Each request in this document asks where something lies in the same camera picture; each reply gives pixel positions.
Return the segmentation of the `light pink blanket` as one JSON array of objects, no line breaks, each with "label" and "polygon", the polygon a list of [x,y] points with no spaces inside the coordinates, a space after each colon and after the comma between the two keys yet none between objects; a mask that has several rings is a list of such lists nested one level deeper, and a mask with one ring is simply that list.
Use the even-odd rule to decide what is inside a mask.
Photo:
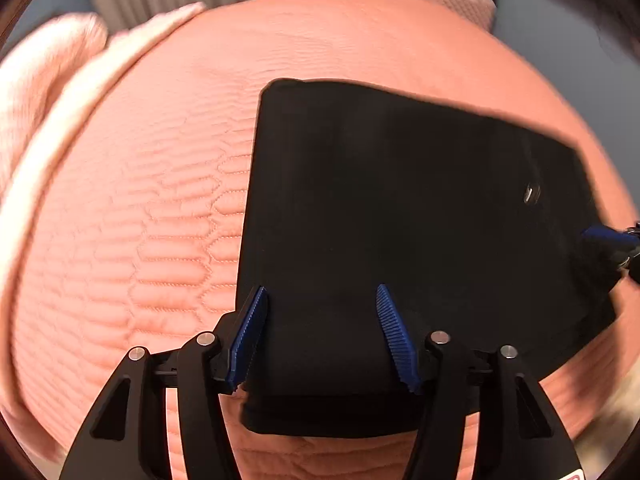
[{"label": "light pink blanket", "polygon": [[1,278],[7,281],[17,265],[41,190],[58,156],[111,86],[162,40],[205,11],[190,3],[161,13],[115,36],[108,34],[102,51],[82,66],[54,101],[29,140],[6,188],[1,188]]}]

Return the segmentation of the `orange quilted bedspread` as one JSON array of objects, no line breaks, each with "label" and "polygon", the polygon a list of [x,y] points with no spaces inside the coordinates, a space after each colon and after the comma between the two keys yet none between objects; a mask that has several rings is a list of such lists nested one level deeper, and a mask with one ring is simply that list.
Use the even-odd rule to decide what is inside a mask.
[{"label": "orange quilted bedspread", "polygon": [[59,462],[125,352],[232,309],[259,93],[276,78],[375,84],[573,144],[604,218],[634,205],[548,81],[424,0],[253,0],[205,10],[137,60],[58,156],[1,285],[1,408]]}]

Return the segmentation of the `pink dotted pillow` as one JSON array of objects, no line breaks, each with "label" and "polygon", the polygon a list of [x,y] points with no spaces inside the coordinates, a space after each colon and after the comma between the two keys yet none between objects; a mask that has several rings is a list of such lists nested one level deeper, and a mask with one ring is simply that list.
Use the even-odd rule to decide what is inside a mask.
[{"label": "pink dotted pillow", "polygon": [[6,188],[29,140],[54,101],[106,45],[98,14],[52,18],[19,42],[1,62],[1,187]]}]

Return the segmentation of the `black pants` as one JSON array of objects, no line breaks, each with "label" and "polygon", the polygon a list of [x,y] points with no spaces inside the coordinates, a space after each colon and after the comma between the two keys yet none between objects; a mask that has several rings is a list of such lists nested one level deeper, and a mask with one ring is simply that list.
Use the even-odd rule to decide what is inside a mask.
[{"label": "black pants", "polygon": [[270,322],[242,424],[372,438],[416,428],[376,315],[385,286],[415,344],[513,344],[544,378],[610,326],[573,250],[600,216],[577,153],[503,120],[338,81],[262,90],[238,291]]}]

